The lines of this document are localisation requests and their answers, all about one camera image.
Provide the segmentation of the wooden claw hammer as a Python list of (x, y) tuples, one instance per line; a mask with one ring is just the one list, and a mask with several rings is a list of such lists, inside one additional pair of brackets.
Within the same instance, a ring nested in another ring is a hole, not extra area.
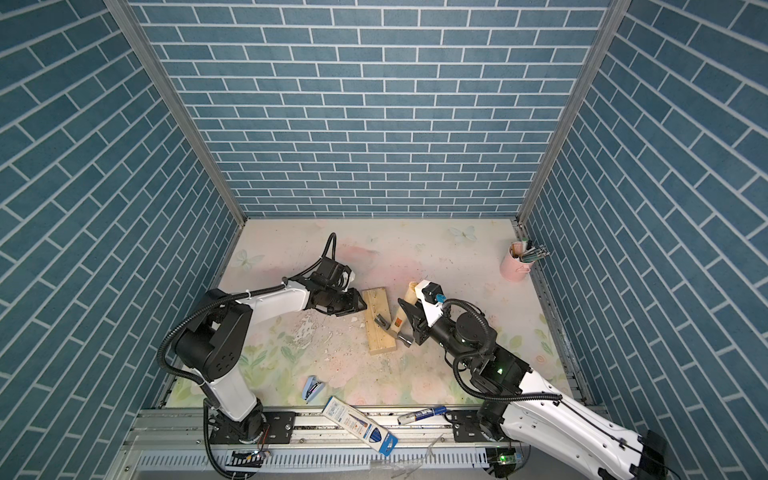
[[(417, 282), (410, 282), (408, 291), (405, 294), (405, 300), (410, 303), (415, 303), (417, 295), (415, 288), (418, 285)], [(406, 323), (406, 317), (403, 310), (398, 306), (395, 320), (387, 320), (381, 314), (377, 314), (374, 318), (375, 324), (387, 335), (395, 340), (401, 341), (406, 347), (410, 347), (413, 344), (413, 337), (403, 332), (403, 325)]]

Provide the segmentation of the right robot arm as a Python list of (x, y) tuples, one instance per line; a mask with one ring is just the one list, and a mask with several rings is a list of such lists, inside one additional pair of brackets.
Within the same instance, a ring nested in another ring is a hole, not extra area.
[(478, 425), (494, 440), (528, 444), (589, 479), (665, 479), (667, 441), (626, 429), (563, 394), (496, 341), (475, 305), (458, 299), (400, 307), (415, 344), (434, 340), (460, 388), (481, 400)]

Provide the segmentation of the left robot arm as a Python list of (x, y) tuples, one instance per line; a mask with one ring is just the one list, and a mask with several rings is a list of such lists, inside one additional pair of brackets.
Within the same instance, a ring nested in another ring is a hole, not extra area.
[(367, 309), (351, 286), (354, 272), (336, 259), (336, 246), (332, 233), (318, 260), (276, 286), (241, 293), (207, 291), (202, 303), (161, 341), (159, 367), (198, 385), (229, 420), (244, 421), (259, 404), (238, 367), (252, 323), (305, 310), (342, 317)]

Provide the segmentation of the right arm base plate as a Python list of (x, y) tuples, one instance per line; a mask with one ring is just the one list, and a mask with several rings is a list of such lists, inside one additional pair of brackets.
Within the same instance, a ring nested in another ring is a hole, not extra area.
[(449, 410), (443, 415), (457, 443), (507, 442), (499, 425), (483, 418), (476, 409)]

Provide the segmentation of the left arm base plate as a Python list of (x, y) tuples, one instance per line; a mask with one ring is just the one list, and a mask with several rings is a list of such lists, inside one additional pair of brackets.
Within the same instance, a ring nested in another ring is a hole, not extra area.
[(208, 438), (212, 444), (219, 445), (289, 444), (295, 420), (296, 413), (291, 411), (257, 411), (239, 422), (216, 412), (209, 423)]

